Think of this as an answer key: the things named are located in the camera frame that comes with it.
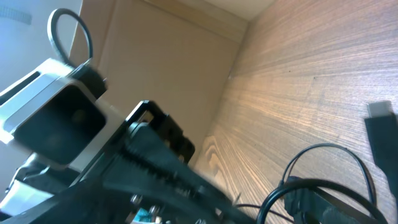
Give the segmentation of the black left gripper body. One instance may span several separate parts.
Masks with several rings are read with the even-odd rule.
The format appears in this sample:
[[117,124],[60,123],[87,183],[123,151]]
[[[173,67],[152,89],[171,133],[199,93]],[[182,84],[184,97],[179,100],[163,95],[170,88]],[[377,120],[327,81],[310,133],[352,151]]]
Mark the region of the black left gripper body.
[[54,169],[33,153],[14,182],[50,197],[2,223],[123,223],[145,208],[172,223],[252,223],[188,167],[194,145],[153,101],[142,101],[81,172]]

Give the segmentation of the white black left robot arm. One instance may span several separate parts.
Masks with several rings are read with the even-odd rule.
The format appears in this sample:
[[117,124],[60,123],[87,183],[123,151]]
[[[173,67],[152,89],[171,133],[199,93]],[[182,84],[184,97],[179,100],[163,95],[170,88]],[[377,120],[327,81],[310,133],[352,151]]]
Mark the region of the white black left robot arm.
[[252,223],[188,166],[194,145],[153,101],[126,118],[107,105],[50,103],[12,131],[29,157],[2,223]]

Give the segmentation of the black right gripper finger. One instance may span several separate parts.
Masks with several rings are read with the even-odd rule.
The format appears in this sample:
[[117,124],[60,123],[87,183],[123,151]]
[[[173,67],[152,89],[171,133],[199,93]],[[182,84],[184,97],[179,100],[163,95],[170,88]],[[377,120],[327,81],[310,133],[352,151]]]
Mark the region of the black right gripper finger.
[[285,211],[295,223],[377,223],[371,215],[315,188],[298,189],[284,195]]

